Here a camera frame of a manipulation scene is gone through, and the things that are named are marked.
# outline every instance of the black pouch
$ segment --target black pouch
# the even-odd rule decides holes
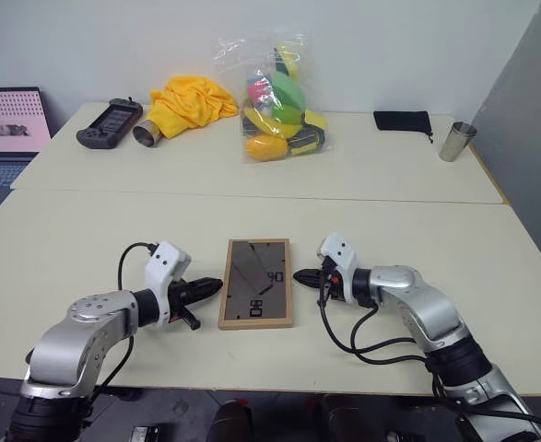
[[[397,112],[376,110],[372,113],[374,121],[380,131],[409,131],[426,134],[431,143],[434,143],[432,126],[429,124],[428,113],[420,112]]]

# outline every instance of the wooden picture frame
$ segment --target wooden picture frame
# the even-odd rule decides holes
[[[285,269],[284,269],[284,283],[285,283],[285,312],[284,318],[253,318],[253,319],[226,319],[228,294],[231,278],[231,263],[233,259],[233,247],[236,242],[247,241],[250,244],[256,243],[282,243],[285,248]],[[225,277],[223,280],[223,287],[221,289],[221,305],[218,316],[218,327],[221,330],[244,330],[244,329],[273,329],[292,327],[292,270],[290,267],[290,250],[289,242],[287,238],[274,238],[274,239],[230,239],[227,250],[227,262],[225,264]]]

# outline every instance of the metal cylinder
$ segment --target metal cylinder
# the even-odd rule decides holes
[[[476,135],[476,128],[466,122],[456,122],[446,137],[439,156],[444,161],[455,161],[471,138]]]
[[[161,130],[151,120],[145,120],[133,128],[133,137],[147,147],[153,147],[161,137]]]

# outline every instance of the printed number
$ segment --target printed number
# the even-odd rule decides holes
[[[282,283],[285,280],[285,274],[283,272],[268,272],[268,277],[273,283]]]
[[[255,299],[250,301],[250,316],[252,318],[260,318],[262,316],[262,304],[264,301]]]

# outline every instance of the white table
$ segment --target white table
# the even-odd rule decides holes
[[[264,214],[278,213],[271,217]],[[20,378],[26,352],[70,302],[114,289],[123,248],[168,239],[193,256],[187,279],[222,277],[229,238],[290,238],[293,270],[317,266],[317,247],[339,229],[363,266],[408,264],[456,304],[490,360],[522,394],[541,394],[541,255],[503,204],[431,204],[142,194],[14,191],[0,207],[0,377]],[[124,267],[142,284],[145,253]],[[292,329],[220,331],[218,297],[194,307],[198,331],[182,323],[144,329],[114,383],[126,386],[429,394],[418,363],[362,364],[328,339],[316,293],[294,284]],[[346,339],[361,308],[331,303]],[[363,343],[407,336],[380,312]],[[112,350],[102,373],[121,357]],[[407,354],[409,344],[380,356]]]
[[[453,122],[432,116],[434,145],[424,134],[380,132],[371,114],[327,113],[333,148],[321,155],[246,162],[240,119],[187,131],[156,148],[129,133],[113,150],[76,140],[106,108],[84,105],[20,174],[15,189],[164,192],[348,200],[502,202],[475,156],[453,163],[437,149]]]

